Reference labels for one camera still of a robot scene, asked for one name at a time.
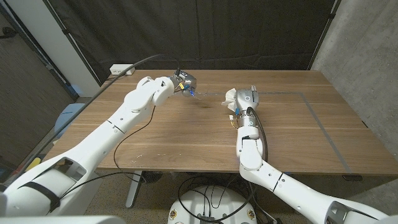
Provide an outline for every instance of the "power outlet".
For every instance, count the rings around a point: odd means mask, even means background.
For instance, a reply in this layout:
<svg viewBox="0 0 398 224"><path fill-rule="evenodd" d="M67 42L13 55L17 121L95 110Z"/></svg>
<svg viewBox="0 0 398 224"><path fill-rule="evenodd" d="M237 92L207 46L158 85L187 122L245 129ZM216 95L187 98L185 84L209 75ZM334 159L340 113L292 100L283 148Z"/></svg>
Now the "power outlet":
<svg viewBox="0 0 398 224"><path fill-rule="evenodd" d="M128 68L132 64L114 64L112 67L109 69L112 73L112 75L119 75L124 69ZM136 68L132 68L129 71L126 72L126 75L132 75Z"/></svg>

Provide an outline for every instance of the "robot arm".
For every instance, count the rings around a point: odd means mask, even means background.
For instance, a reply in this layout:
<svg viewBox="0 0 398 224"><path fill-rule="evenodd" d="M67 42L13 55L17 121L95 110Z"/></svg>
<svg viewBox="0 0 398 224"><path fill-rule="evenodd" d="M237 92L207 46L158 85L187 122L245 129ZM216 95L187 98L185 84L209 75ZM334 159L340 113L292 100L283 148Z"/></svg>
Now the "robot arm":
<svg viewBox="0 0 398 224"><path fill-rule="evenodd" d="M321 194L262 160L263 146L251 110L259 103L254 86L235 94L233 108L240 116L236 153L239 173L261 185L300 212L312 223L375 223L388 216L361 203Z"/></svg>
<svg viewBox="0 0 398 224"><path fill-rule="evenodd" d="M180 71L171 77L143 78L136 90L103 124L81 143L49 159L15 180L5 191L7 217L62 215L84 185L61 199L72 187L87 181L98 164L136 124L150 115L150 105L161 105L180 86L183 95L195 92L196 79Z"/></svg>

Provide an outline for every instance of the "black curtain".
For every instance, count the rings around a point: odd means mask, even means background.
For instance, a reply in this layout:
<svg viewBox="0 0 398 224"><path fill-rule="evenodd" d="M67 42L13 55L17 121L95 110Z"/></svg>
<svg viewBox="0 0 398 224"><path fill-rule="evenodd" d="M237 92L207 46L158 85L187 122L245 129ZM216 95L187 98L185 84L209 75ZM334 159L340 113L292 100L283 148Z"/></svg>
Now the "black curtain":
<svg viewBox="0 0 398 224"><path fill-rule="evenodd" d="M114 63L154 54L182 69L305 70L334 0L51 0L104 82ZM175 69L167 58L137 69Z"/></svg>

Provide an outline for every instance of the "wooden table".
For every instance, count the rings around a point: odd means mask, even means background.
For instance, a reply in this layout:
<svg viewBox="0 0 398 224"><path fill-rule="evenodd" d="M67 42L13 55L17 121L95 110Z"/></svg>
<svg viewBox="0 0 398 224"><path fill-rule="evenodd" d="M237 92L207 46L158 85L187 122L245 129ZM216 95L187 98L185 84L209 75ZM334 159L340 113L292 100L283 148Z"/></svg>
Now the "wooden table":
<svg viewBox="0 0 398 224"><path fill-rule="evenodd" d="M197 98L175 93L156 107L151 124L120 145L116 154L120 167L237 172L237 132L229 122L233 112L221 102L231 88L256 85L260 97L256 111L266 132L272 166L291 173L398 174L397 161L320 72L186 72L197 79ZM72 148L108 119L141 78L172 73L138 70L116 81L79 115L46 158ZM98 168L116 168L113 151Z"/></svg>

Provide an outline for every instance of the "wire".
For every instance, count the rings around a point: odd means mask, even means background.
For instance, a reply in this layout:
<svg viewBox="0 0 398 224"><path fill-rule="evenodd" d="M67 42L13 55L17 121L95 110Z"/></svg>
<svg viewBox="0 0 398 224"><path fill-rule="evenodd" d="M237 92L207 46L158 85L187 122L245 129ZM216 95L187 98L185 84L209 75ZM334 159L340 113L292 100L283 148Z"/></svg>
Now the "wire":
<svg viewBox="0 0 398 224"><path fill-rule="evenodd" d="M233 121L231 121L232 127L234 127L234 129L237 129L237 127L235 127L235 124Z"/></svg>
<svg viewBox="0 0 398 224"><path fill-rule="evenodd" d="M141 65L141 64L143 64L143 63L145 63L145 62L147 62L147 61L149 61L149 60L152 60L152 59L155 59L155 58L157 58L157 57L170 57L170 56L168 56L168 55L164 55L164 54L157 54L157 55L153 55L153 56L150 56L150 57L147 57L147 58L145 58L145 59L143 59L143 60L141 60L141 61L139 61L139 62L136 62L135 64L132 64L132 65L130 65L130 66L128 66L128 68L126 68L126 69L124 69L123 71L121 71L120 73L119 73L119 75L117 75L114 79L112 79L107 85L105 85L103 88L101 88L93 97L91 97L90 98L90 100L87 102L87 103L85 103L71 118L69 118L69 120L67 121L67 122L65 122L57 131L55 131L54 132L54 134L51 136L51 137L49 137L48 139L47 139L47 141L43 144L43 146L42 147L40 147L38 150L37 150L37 152L35 152L27 161L26 161L26 163L22 166L22 169L21 169L21 171L20 172L18 172L17 174L16 174L16 176L15 176L15 179L14 180L16 180L18 177L20 177L23 173L24 173L24 171L27 169L27 167L30 165L30 163L32 163L32 161L44 150L44 148L48 145L48 144L50 144L51 142L52 142L52 140L55 138L55 137L57 137L57 135L59 134L59 133L61 133L61 131L62 130L64 130L84 109L86 109L86 107L90 104L90 103L92 103L98 96L100 96L100 94L102 93L102 92L104 92L110 85L112 85L118 78L120 78L120 77L122 77L123 75L125 75L126 74L126 72L127 71L130 71L130 69L132 69L132 68L134 68L134 67L136 67L136 66L138 66L138 65ZM177 63L178 63L178 68L177 68L177 70L176 70L176 74L179 74L180 73L180 62L176 59L176 58L173 58Z"/></svg>
<svg viewBox="0 0 398 224"><path fill-rule="evenodd" d="M262 128L262 124L260 122L260 119L257 115L257 113L254 111L254 109L252 107L248 107L248 112L251 111L254 115L254 117L256 117L257 123L259 123L259 127L261 130L261 134L262 134L262 138L264 140L264 161L268 162L268 144L267 144L267 138L266 138L266 133L264 132L264 128Z"/></svg>
<svg viewBox="0 0 398 224"><path fill-rule="evenodd" d="M259 216L259 213L256 212L256 210L258 210L257 207L254 209L254 212L256 213L257 221L258 221L260 224L268 224L270 221L268 220L267 222L265 222L265 221Z"/></svg>
<svg viewBox="0 0 398 224"><path fill-rule="evenodd" d="M118 78L118 80L123 79L123 78L125 78L125 77L126 77L126 74L124 74L123 77ZM116 78L116 77L107 78L105 81L111 81L111 80L114 80L115 78Z"/></svg>
<svg viewBox="0 0 398 224"><path fill-rule="evenodd" d="M223 198L223 195L224 195L225 190L226 190L226 189L228 188L228 186L232 183L232 181L234 181L234 179L236 179L236 178L238 177L238 175L239 175L239 174L236 174L236 176L235 176L234 178L232 178L232 180L229 181L228 184L226 184L226 186L225 186L225 188L224 188L224 190L223 190L223 193L221 194L220 201L218 202L217 207L214 207L214 206L213 206L213 192L214 192L214 186L213 186L213 190L211 191L211 197L210 197L211 206L212 206L213 208L219 208L219 207L220 207L221 199Z"/></svg>
<svg viewBox="0 0 398 224"><path fill-rule="evenodd" d="M114 164L116 165L116 167L120 170L120 172L122 172L123 174L124 174L123 170L119 167L118 163L116 162L116 151L118 150L120 144L122 144L122 142L124 142L124 140L126 140L127 138L129 138L129 137L132 136L133 134L139 132L140 130L144 129L146 126L149 125L149 123L152 121L152 118L154 117L155 108L156 108L156 106L154 106L154 110L152 110L152 115L150 116L150 120L148 121L148 123L145 124L144 127L138 129L137 131L134 131L133 133L131 133L131 134L129 134L127 137L125 137L121 142L119 142L119 144L116 146L116 149L114 149L114 152L113 152L113 162L114 162ZM132 181L134 181L134 182L141 183L141 182L139 182L139 181L134 180L132 177L129 177L127 174L124 174L124 175L125 175L127 178L129 178L129 179L131 179Z"/></svg>
<svg viewBox="0 0 398 224"><path fill-rule="evenodd" d="M126 173L127 173L127 174L133 174L133 175L137 175L137 176L139 176L139 177L142 177L141 175L136 174L136 173L134 173L134 172L126 172ZM115 174L124 174L124 172L114 172L114 173L112 173L112 174L105 174L105 175L102 175L102 176L99 176L99 177L95 177L95 178L93 178L93 179L91 179L91 180L87 180L86 182L83 182L83 183L77 185L76 187L74 187L74 188L68 190L67 192L65 192L65 193L60 197L60 199L64 198L64 197L65 197L67 194L69 194L72 190L75 190L75 189L81 187L82 185L85 185L85 184L87 184L87 183L90 183L91 181L98 180L98 179L103 178L103 177L109 177L109 176L115 175Z"/></svg>
<svg viewBox="0 0 398 224"><path fill-rule="evenodd" d="M274 223L277 223L277 220L276 220L274 217L272 217L272 216L271 216L270 214L268 214L264 209L261 208L261 206L257 203L257 200L256 200L255 197L253 198L253 200L254 200L254 203L256 203L257 207L258 207L258 208L263 212L263 214L266 216L267 220L269 220L268 217L270 217L270 218L273 220Z"/></svg>
<svg viewBox="0 0 398 224"><path fill-rule="evenodd" d="M250 190L249 190L249 181L244 180L243 184L244 184L244 186L246 187L246 189L248 190L248 192L250 192ZM259 208L257 207L257 202L256 202L256 201L257 201L257 193L258 193L258 192L256 192L256 194L255 194L254 197L253 197L253 200L254 200L254 205L253 205L254 211L259 210ZM268 216L267 216L266 214L263 213L263 215L264 215L265 218L267 219L267 223L271 222L271 220L268 218ZM259 220L260 220L262 223L266 224L266 222L265 222L264 220L262 220L262 219L260 219L260 218L259 218Z"/></svg>
<svg viewBox="0 0 398 224"><path fill-rule="evenodd" d="M206 192L202 193L202 192L200 192L198 190L195 190L195 189L191 189L191 191L198 192L199 194L205 196L205 203L203 203L203 216L205 216L205 204L206 204L206 199L207 199L207 203L209 204L209 217L210 217L211 216L210 201L209 201L209 198L206 196Z"/></svg>
<svg viewBox="0 0 398 224"><path fill-rule="evenodd" d="M208 221L208 220L202 219L202 218L200 218L200 217L194 215L191 211L189 211L189 210L185 207L185 205L184 205L184 204L182 203L182 201L181 201L180 191L181 191L182 186L183 186L188 180L191 180L191 179L194 179L194 178L197 178L197 177L191 177L191 178L189 178L189 179L187 179L187 180L184 180L184 182L182 182L182 184L181 184L180 187L178 188L178 192L177 192L177 193L178 193L178 201L180 202L181 206L185 209L185 211L187 211L191 216L193 216L193 217L195 217L195 218L197 218L197 219L199 219L199 220L201 220L201 221L207 222L207 223L209 223L209 222L210 222L210 223L222 223L221 221L223 221L223 220L225 220L225 219L227 219L227 218L229 218L229 217L235 215L236 213L238 213L243 207L245 207L245 206L249 203L250 199L253 198L253 195L256 193L257 188L258 188L258 187L256 186L256 188L252 191L252 194L246 199L246 201L245 201L239 208L237 208L235 211L233 211L231 214L229 214L229 215L227 215L227 216L225 216L225 217L223 217L223 218L217 219L217 220Z"/></svg>
<svg viewBox="0 0 398 224"><path fill-rule="evenodd" d="M177 87L175 87L174 88L174 93L176 93L176 92L179 92L179 91L182 91L183 90L183 88L181 88L181 85L182 83L180 83Z"/></svg>

